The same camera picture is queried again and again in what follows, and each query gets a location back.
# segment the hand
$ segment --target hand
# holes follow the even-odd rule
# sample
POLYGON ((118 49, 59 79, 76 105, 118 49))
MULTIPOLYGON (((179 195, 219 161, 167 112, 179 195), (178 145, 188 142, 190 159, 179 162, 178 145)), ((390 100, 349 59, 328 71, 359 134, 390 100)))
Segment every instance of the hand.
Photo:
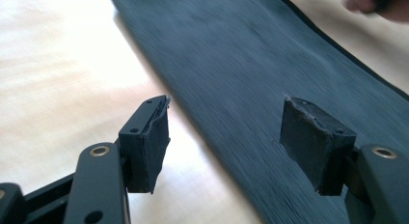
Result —
MULTIPOLYGON (((346 0, 345 7, 351 12, 369 14, 376 5, 373 0, 346 0)), ((389 7, 379 15, 392 21, 409 22, 409 0, 392 0, 389 7)))

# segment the dark gray fabric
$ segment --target dark gray fabric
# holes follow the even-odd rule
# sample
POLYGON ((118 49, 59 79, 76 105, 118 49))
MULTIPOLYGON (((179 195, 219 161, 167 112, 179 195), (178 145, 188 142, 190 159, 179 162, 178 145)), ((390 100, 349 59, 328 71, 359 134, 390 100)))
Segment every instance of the dark gray fabric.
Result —
POLYGON ((317 31, 288 1, 113 1, 266 222, 348 220, 343 198, 315 194, 278 143, 286 95, 314 102, 356 131, 357 146, 377 143, 408 154, 407 96, 317 31))

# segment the metal rivet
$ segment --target metal rivet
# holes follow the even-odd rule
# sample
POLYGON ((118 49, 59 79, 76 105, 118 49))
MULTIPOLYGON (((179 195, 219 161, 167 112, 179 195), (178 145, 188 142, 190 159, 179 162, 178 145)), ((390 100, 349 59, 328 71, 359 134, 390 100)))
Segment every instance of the metal rivet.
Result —
POLYGON ((381 157, 388 158, 388 159, 394 159, 397 157, 394 151, 386 149, 386 148, 382 148, 382 147, 374 147, 372 149, 372 152, 381 157))
POLYGON ((6 195, 6 191, 0 189, 0 200, 4 197, 4 195, 6 195))
POLYGON ((108 154, 109 148, 106 146, 99 146, 95 147, 92 150, 90 150, 90 155, 92 156, 103 156, 105 154, 108 154))

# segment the wooden table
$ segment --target wooden table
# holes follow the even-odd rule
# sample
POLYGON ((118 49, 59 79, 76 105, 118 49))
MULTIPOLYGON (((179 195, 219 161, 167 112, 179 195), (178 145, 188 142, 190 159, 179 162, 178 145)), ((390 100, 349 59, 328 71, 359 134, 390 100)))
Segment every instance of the wooden table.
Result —
MULTIPOLYGON (((409 93, 409 27, 292 0, 332 38, 409 93)), ((110 0, 0 0, 0 182, 24 194, 113 142, 144 100, 169 94, 110 0)), ((131 194, 133 223, 260 223, 175 102, 155 193, 131 194)))

